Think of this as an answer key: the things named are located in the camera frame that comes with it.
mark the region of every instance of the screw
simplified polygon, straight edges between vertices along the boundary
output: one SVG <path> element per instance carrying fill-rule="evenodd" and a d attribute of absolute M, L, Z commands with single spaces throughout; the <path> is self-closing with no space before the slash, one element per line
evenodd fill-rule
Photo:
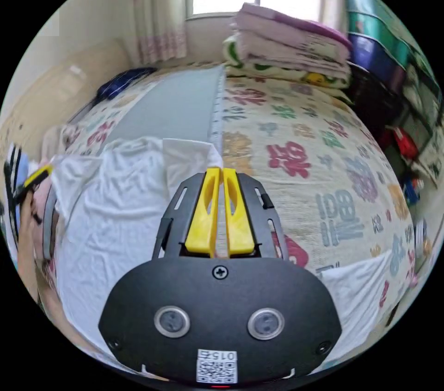
<path fill-rule="evenodd" d="M 117 339 L 111 339 L 108 342 L 108 346 L 110 347 L 110 349 L 112 349 L 113 351 L 118 351 L 120 350 L 121 346 L 120 346 L 120 342 Z"/>
<path fill-rule="evenodd" d="M 213 276 L 217 280 L 223 280 L 228 276 L 228 269 L 225 266 L 216 266 L 213 269 Z"/>
<path fill-rule="evenodd" d="M 327 342 L 322 342 L 322 343 L 318 346 L 318 348 L 316 349 L 316 354 L 318 354 L 318 355 L 324 355 L 324 354 L 327 354 L 327 353 L 330 351 L 331 347 L 332 347 L 331 342 L 329 342 L 329 341 L 327 341 Z"/>
<path fill-rule="evenodd" d="M 172 339 L 184 336 L 190 329 L 188 314 L 177 306 L 164 306 L 154 316 L 156 329 L 165 337 Z"/>
<path fill-rule="evenodd" d="M 258 340 L 270 340 L 284 329 L 284 316 L 272 308 L 263 308 L 254 312 L 248 320 L 247 329 Z"/>

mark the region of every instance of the white sticker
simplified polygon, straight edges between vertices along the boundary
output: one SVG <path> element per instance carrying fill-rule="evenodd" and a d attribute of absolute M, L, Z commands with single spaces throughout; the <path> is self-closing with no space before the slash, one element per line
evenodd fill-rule
<path fill-rule="evenodd" d="M 197 350 L 196 381 L 198 383 L 237 383 L 237 352 Z"/>

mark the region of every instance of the person's arm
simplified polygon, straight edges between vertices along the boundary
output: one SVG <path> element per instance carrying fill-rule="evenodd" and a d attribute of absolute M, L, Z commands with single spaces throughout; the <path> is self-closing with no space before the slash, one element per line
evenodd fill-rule
<path fill-rule="evenodd" d="M 33 194 L 28 193 L 20 210 L 20 230 L 17 244 L 17 271 L 29 294 L 38 301 L 36 266 L 34 261 L 34 242 L 32 229 L 35 225 L 32 214 L 35 212 Z"/>

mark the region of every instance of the white cloth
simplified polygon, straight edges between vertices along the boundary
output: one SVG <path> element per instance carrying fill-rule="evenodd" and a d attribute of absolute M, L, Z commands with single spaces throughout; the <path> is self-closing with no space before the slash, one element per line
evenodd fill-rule
<path fill-rule="evenodd" d="M 115 360 L 115 359 L 113 360 L 113 359 L 111 359 L 111 358 L 110 358 L 109 356 L 107 356 L 107 355 L 104 355 L 104 354 L 99 353 L 99 352 L 90 351 L 90 350 L 88 350 L 88 349 L 84 349 L 84 348 L 81 347 L 81 346 L 77 346 L 77 348 L 78 348 L 80 351 L 83 351 L 83 352 L 84 352 L 85 354 L 87 354 L 88 356 L 92 357 L 93 359 L 98 360 L 98 361 L 100 361 L 100 362 L 102 362 L 102 363 L 105 363 L 105 364 L 108 365 L 108 366 L 111 366 L 111 367 L 113 367 L 113 368 L 120 369 L 120 370 L 125 371 L 125 372 L 127 372 L 127 373 L 136 374 L 136 372 L 133 371 L 132 369 L 125 367 L 125 366 L 122 365 L 121 363 L 117 362 L 117 360 Z"/>
<path fill-rule="evenodd" d="M 99 157 L 56 156 L 52 183 L 65 223 L 57 243 L 57 291 L 68 321 L 114 357 L 98 328 L 123 275 L 151 259 L 163 213 L 179 184 L 222 167 L 209 143 L 117 140 Z"/>
<path fill-rule="evenodd" d="M 378 257 L 319 274 L 333 299 L 342 326 L 341 337 L 323 363 L 337 360 L 362 345 L 377 325 L 391 255 L 389 250 Z"/>

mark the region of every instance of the pink curtain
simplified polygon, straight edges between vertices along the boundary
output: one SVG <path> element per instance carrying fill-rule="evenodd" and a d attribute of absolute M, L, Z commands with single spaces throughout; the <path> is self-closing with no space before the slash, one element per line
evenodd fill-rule
<path fill-rule="evenodd" d="M 185 57 L 185 17 L 185 0 L 130 0 L 134 64 Z"/>

